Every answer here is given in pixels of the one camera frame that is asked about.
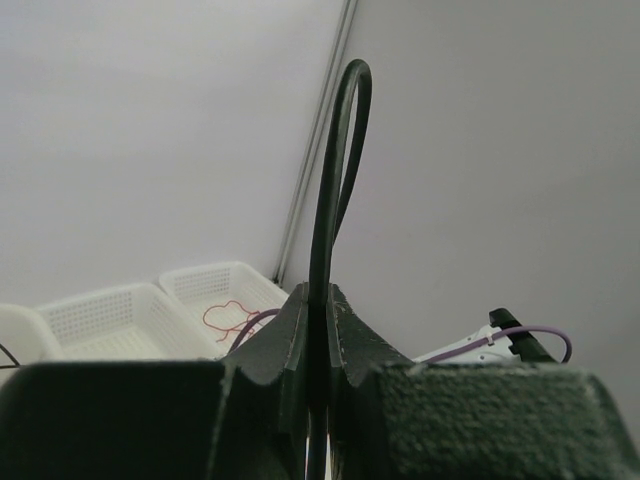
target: purple wire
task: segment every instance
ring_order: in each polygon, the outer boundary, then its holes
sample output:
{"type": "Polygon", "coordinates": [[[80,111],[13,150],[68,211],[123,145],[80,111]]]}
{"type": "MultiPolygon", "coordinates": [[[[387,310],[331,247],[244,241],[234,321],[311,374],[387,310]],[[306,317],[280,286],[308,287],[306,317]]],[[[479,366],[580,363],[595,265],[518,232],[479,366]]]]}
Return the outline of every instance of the purple wire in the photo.
{"type": "Polygon", "coordinates": [[[240,330],[240,333],[238,334],[236,339],[233,341],[233,344],[229,349],[229,353],[233,352],[236,348],[240,346],[240,344],[242,343],[242,340],[244,340],[244,337],[247,336],[247,334],[251,331],[251,329],[255,327],[260,320],[264,320],[267,317],[272,317],[274,315],[277,315],[278,312],[280,312],[279,308],[272,308],[271,310],[265,310],[264,312],[259,313],[258,315],[253,317],[251,320],[249,320],[247,324],[244,327],[242,327],[242,330],[240,330]]]}
{"type": "MultiPolygon", "coordinates": [[[[565,344],[565,352],[564,358],[562,359],[562,363],[567,363],[571,358],[571,354],[573,353],[573,346],[571,345],[571,339],[569,336],[564,333],[562,330],[559,330],[555,327],[540,327],[535,325],[527,325],[521,327],[511,327],[505,328],[499,332],[496,332],[491,335],[493,340],[499,340],[507,335],[511,335],[513,333],[529,333],[529,332],[541,332],[541,333],[550,333],[552,335],[556,335],[562,340],[564,340],[565,344]]],[[[463,353],[470,352],[471,350],[475,350],[478,347],[482,347],[483,345],[487,345],[489,343],[489,339],[486,337],[479,338],[478,340],[474,340],[467,345],[463,345],[462,347],[454,348],[453,350],[449,350],[448,352],[439,353],[431,358],[428,358],[423,363],[436,363],[441,362],[442,360],[448,360],[452,357],[457,357],[458,355],[462,355],[463,353]]]]}

